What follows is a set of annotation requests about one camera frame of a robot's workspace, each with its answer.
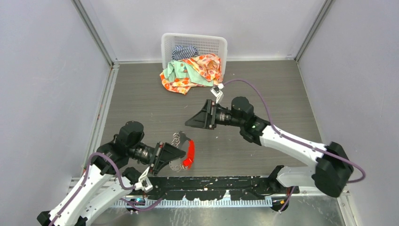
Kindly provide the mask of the metal keyring holder red handle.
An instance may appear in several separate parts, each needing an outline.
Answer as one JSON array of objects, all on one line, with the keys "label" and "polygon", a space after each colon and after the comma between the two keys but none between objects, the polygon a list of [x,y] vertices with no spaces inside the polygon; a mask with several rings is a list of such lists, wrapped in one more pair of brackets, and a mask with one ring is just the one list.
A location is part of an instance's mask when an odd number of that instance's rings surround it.
[{"label": "metal keyring holder red handle", "polygon": [[195,159],[195,143],[183,131],[178,131],[173,134],[171,142],[173,147],[176,147],[184,152],[183,157],[178,157],[169,162],[169,167],[175,171],[180,172],[189,170]]}]

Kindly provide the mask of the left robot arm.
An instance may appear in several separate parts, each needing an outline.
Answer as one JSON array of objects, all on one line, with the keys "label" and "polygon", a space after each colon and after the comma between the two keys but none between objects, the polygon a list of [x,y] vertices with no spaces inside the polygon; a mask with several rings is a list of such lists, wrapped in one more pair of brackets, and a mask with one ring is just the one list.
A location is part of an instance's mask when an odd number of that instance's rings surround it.
[{"label": "left robot arm", "polygon": [[144,126],[128,121],[113,140],[100,146],[87,160],[86,170],[73,189],[52,210],[37,216],[42,226],[89,226],[118,199],[147,194],[153,189],[148,177],[165,166],[189,169],[194,162],[195,144],[183,132],[174,142],[155,147],[142,143]]}]

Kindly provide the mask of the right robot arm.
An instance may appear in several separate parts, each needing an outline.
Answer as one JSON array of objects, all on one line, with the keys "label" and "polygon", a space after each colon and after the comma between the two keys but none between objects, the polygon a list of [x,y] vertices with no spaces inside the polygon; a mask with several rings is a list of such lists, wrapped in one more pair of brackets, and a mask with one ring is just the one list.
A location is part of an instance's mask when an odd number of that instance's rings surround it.
[{"label": "right robot arm", "polygon": [[287,187],[315,187],[337,198],[348,184],[354,169],[343,147],[336,143],[312,142],[285,132],[254,113],[246,97],[236,97],[231,108],[224,108],[211,99],[185,122],[192,128],[215,129],[217,125],[234,126],[248,142],[281,151],[305,164],[304,167],[283,166],[269,179],[269,188],[281,193]]}]

